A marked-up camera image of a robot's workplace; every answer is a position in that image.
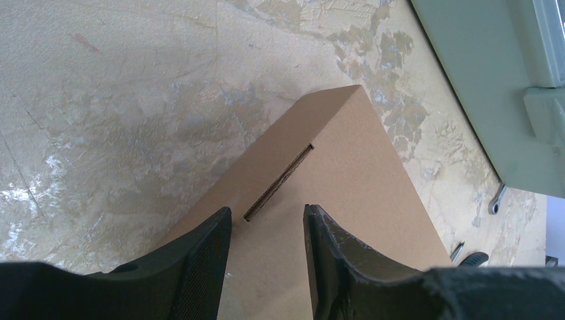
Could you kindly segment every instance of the cardboard box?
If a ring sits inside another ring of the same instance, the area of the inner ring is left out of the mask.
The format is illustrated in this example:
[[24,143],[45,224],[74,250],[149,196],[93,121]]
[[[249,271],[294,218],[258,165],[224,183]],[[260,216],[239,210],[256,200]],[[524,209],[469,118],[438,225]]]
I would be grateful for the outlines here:
[[360,85],[302,97],[162,244],[229,206],[234,229],[220,318],[312,319],[302,226],[307,203],[405,265],[452,266]]

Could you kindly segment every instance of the stained floor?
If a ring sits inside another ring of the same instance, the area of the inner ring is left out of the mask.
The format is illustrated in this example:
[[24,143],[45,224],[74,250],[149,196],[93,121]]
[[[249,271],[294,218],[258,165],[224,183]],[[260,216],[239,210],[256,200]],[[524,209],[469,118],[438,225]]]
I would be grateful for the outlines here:
[[0,259],[146,253],[305,93],[359,83],[448,251],[543,264],[545,197],[498,187],[407,0],[7,0]]

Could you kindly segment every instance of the corrugated cardboard edge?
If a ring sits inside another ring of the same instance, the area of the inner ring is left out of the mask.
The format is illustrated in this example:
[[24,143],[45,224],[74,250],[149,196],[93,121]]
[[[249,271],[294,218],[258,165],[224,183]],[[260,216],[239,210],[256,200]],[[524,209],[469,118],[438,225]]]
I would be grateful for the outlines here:
[[265,193],[263,193],[261,198],[257,199],[257,202],[255,202],[255,204],[247,211],[247,213],[245,213],[245,215],[243,216],[243,219],[245,219],[245,221],[251,221],[251,218],[253,218],[253,216],[255,216],[261,210],[261,208],[263,208],[263,205],[265,205],[265,203],[271,198],[271,196],[273,196],[275,192],[279,190],[279,188],[290,177],[290,175],[292,175],[294,170],[298,168],[302,161],[304,161],[304,159],[308,157],[308,154],[313,149],[314,147],[311,144],[308,145],[308,147],[304,148],[304,151],[302,151],[300,155],[296,157],[296,159],[288,166],[288,168],[284,170],[282,175],[275,182],[273,182],[269,189],[267,189]]
[[194,229],[224,206],[231,208],[234,222],[243,220],[245,213],[359,90],[364,91],[361,85],[352,85],[300,98],[235,161],[157,247]]

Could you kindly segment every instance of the metal tool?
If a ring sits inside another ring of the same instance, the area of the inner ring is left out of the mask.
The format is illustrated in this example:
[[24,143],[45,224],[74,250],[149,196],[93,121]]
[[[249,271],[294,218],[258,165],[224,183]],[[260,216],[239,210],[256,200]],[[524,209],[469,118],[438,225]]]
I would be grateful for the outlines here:
[[508,187],[505,184],[501,183],[494,199],[488,204],[488,212],[491,215],[497,214],[498,210],[500,210],[500,202],[502,201],[502,197],[504,196],[507,188]]
[[453,264],[455,264],[455,261],[457,261],[457,258],[459,258],[459,255],[461,254],[461,251],[463,251],[464,244],[465,242],[460,242],[457,247],[455,247],[455,250],[451,253],[451,255],[449,255],[449,259],[451,259]]

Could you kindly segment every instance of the paint stain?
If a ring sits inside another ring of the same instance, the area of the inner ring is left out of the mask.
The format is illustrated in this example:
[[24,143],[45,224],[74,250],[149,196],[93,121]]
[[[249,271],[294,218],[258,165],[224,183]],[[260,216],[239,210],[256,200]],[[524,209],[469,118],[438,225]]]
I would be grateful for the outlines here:
[[71,36],[71,38],[73,38],[73,40],[80,43],[83,47],[87,48],[88,51],[93,52],[93,53],[99,53],[100,52],[100,50],[98,48],[96,48],[95,46],[90,44],[90,42],[88,42],[87,38],[84,35],[82,35],[80,33],[72,33],[72,34],[70,34],[70,36]]
[[480,210],[482,207],[482,198],[483,198],[483,194],[478,193],[473,199],[477,204],[477,208],[476,208],[475,218],[473,218],[473,220],[471,221],[471,225],[475,228],[480,228]]
[[302,6],[295,0],[266,0],[257,6],[257,10],[269,14],[276,20],[284,21],[287,25],[296,26],[300,23]]
[[467,145],[469,139],[462,132],[452,121],[439,122],[435,131],[438,153],[444,155],[445,165],[461,164],[463,177],[477,190],[491,181],[492,168],[476,147]]
[[[151,90],[159,94],[147,94]],[[48,248],[51,262],[72,269],[86,259],[105,261],[93,268],[108,271],[145,253],[271,124],[257,92],[253,83],[234,88],[211,81],[65,85],[59,110],[70,125],[48,125],[53,156],[32,192],[55,213],[49,217],[57,221],[54,234],[84,228],[86,236]],[[16,191],[0,197],[30,205],[28,195]],[[65,226],[78,221],[79,227]],[[86,243],[105,249],[65,259],[69,246]]]
[[[364,85],[376,112],[396,152],[403,162],[414,158],[416,146],[422,139],[420,126],[428,116],[422,101],[396,88],[405,59],[412,53],[414,41],[402,31],[376,32],[389,14],[389,2],[382,1],[375,9],[368,28],[352,26],[347,31],[329,35],[337,65],[352,80]],[[371,65],[366,56],[379,50],[380,59]]]
[[516,258],[524,228],[538,213],[536,194],[522,190],[511,190],[505,197],[508,208],[499,214],[505,219],[498,232],[498,240],[490,254],[489,265],[512,265]]

